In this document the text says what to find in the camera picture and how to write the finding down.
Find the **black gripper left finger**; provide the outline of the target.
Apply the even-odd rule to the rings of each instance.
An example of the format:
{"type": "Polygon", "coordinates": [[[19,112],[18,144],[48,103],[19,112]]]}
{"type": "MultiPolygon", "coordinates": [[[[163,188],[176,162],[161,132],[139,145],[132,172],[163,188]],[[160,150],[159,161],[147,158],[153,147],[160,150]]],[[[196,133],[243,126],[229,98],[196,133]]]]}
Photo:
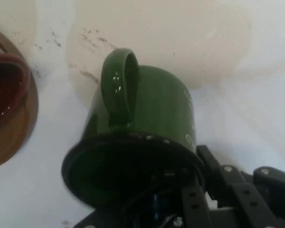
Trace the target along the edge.
{"type": "Polygon", "coordinates": [[[210,228],[211,216],[205,199],[204,179],[199,170],[181,170],[181,209],[185,228],[210,228]]]}

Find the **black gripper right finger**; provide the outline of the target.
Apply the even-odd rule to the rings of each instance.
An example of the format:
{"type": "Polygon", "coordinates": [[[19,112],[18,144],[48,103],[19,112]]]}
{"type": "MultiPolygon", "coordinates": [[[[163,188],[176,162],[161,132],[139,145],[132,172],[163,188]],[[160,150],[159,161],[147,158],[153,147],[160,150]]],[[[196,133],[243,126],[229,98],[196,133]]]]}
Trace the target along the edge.
{"type": "Polygon", "coordinates": [[[206,192],[219,208],[238,214],[236,226],[285,228],[285,172],[262,166],[253,174],[221,165],[205,145],[196,147],[203,162],[206,192]]]}

